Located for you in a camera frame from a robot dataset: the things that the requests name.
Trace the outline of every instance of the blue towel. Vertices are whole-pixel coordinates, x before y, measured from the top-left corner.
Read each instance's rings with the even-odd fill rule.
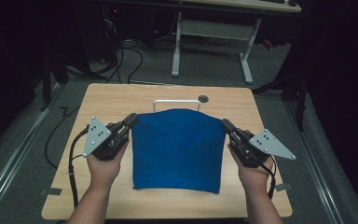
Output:
[[[138,114],[132,128],[135,189],[220,190],[222,120],[189,109]]]

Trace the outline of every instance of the dark background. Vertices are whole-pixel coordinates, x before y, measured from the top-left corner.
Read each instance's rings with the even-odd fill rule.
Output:
[[[256,42],[268,39],[274,45],[294,44],[277,79],[304,75],[301,66],[309,62],[308,92],[326,136],[358,194],[358,1],[300,4],[303,14],[327,16],[330,20],[323,25],[266,20]],[[62,5],[47,1],[0,1],[0,135],[34,98],[33,87],[42,77],[43,61],[53,50],[51,46],[69,46],[62,52],[68,53],[69,61],[71,55],[83,57],[78,62],[106,57],[103,28],[93,25],[99,22],[95,13],[98,8],[90,7],[91,21],[82,21],[79,18],[84,17],[77,17],[73,8],[65,8],[62,11]],[[80,11],[87,16],[87,10]],[[172,21],[173,13],[126,9],[120,16],[126,36],[152,45],[155,30],[166,34],[171,28],[172,24],[166,21]],[[56,30],[64,25],[67,29]],[[70,46],[81,48],[75,48],[80,51],[73,54]],[[278,88],[298,85],[295,78]]]

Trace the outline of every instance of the table top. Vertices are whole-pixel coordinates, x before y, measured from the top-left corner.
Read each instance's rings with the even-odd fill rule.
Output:
[[[261,0],[182,0],[188,3],[201,3],[209,5],[218,5],[225,7],[248,7],[253,9],[280,11],[280,12],[300,12],[301,7],[299,5],[291,7],[288,4],[288,0],[281,3],[271,3]]]
[[[102,123],[117,122],[130,113],[152,113],[155,100],[197,100],[209,98],[200,112],[218,119],[229,119],[237,127],[260,133],[264,127],[254,96],[246,88],[90,84],[69,136],[52,188],[62,189],[60,195],[49,195],[43,207],[45,219],[67,219],[73,213],[73,198],[68,177],[68,157],[75,137],[97,117]],[[197,109],[195,104],[157,105],[156,110],[169,108]],[[82,154],[86,142],[83,136],[76,144],[75,155]],[[238,178],[238,167],[225,142],[219,194],[188,189],[133,189],[132,144],[126,150],[121,170],[113,184],[106,218],[214,218],[247,217],[246,198]],[[90,172],[84,158],[74,160],[79,199],[90,183]],[[277,185],[282,183],[279,169]],[[272,199],[281,217],[289,217],[292,207],[286,192],[275,191]]]

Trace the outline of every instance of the triangular metal bracket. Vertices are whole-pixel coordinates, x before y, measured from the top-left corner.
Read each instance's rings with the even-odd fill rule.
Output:
[[[88,157],[112,133],[97,118],[92,117],[84,146],[83,157]]]
[[[290,160],[295,160],[296,156],[285,147],[281,141],[278,140],[268,129],[258,133],[249,140],[249,143],[254,147],[257,147],[260,151],[273,155],[279,156]]]

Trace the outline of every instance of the human hand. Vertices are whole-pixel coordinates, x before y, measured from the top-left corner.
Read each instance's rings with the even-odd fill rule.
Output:
[[[100,161],[94,155],[87,157],[89,172],[91,174],[90,187],[93,189],[110,190],[120,172],[121,159],[124,156],[129,141],[121,148],[111,161]]]
[[[261,166],[257,168],[249,168],[242,165],[240,158],[232,150],[228,144],[228,148],[231,152],[234,161],[238,165],[238,175],[240,181],[245,189],[246,193],[267,193],[267,181],[269,179],[269,173],[264,170]],[[264,165],[271,169],[273,165],[272,158],[268,158]]]

